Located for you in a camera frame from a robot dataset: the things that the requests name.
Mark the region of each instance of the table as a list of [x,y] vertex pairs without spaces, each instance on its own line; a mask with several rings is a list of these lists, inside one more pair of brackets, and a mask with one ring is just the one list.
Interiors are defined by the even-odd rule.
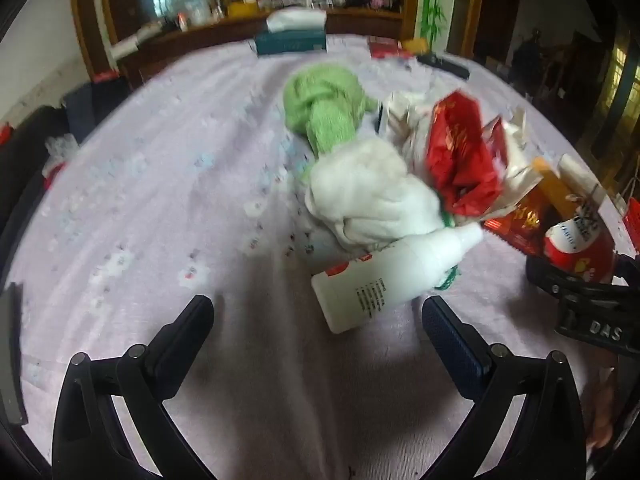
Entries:
[[[214,301],[216,321],[165,407],[218,478],[414,478],[460,426],[471,402],[422,332],[420,299],[329,332],[309,278],[348,255],[304,209],[296,176],[312,155],[284,127],[282,88],[321,61],[344,64],[379,99],[463,88],[485,121],[527,107],[531,141],[551,161],[577,153],[473,62],[461,61],[471,70],[466,84],[415,61],[371,60],[364,38],[330,37],[328,50],[257,59],[245,42],[181,59],[117,109],[47,193],[9,280],[24,284],[25,430],[48,460],[71,356],[108,358],[147,343],[198,293]],[[366,116],[358,134],[374,135],[373,121]],[[632,254],[608,200],[601,213],[618,251]],[[528,356],[565,352],[580,389],[586,347],[553,332],[553,301],[529,285],[524,261],[486,234],[442,295],[489,343]],[[126,407],[117,408],[134,452],[154,470]]]

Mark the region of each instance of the green cloth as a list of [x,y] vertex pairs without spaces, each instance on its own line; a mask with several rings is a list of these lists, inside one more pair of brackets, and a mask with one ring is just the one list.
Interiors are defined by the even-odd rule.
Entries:
[[284,88],[285,124],[307,137],[315,156],[355,139],[364,112],[377,107],[358,78],[339,65],[313,65],[289,79]]

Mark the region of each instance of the bolt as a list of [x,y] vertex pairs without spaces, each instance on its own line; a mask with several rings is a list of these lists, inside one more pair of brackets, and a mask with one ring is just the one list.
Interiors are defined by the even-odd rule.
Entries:
[[507,357],[509,355],[509,349],[503,344],[491,345],[491,353],[496,357]]
[[553,352],[551,352],[551,358],[556,363],[564,363],[564,362],[566,362],[566,356],[559,350],[554,350]]
[[146,346],[144,345],[133,345],[129,350],[127,350],[127,355],[129,357],[133,357],[134,359],[139,358],[143,353],[145,353]]
[[79,365],[82,361],[84,361],[85,357],[86,357],[86,354],[84,352],[78,352],[77,354],[74,354],[74,356],[71,358],[71,364]]

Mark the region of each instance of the wooden door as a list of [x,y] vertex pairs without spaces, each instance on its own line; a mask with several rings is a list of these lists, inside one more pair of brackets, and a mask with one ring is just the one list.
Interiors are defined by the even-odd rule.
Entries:
[[476,57],[493,57],[506,62],[520,0],[482,0],[478,33],[474,45]]

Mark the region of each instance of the teal tissue box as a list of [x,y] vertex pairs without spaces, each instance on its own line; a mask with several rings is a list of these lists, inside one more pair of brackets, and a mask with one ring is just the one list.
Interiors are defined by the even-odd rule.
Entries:
[[263,32],[255,37],[255,51],[258,56],[310,50],[326,50],[324,28]]

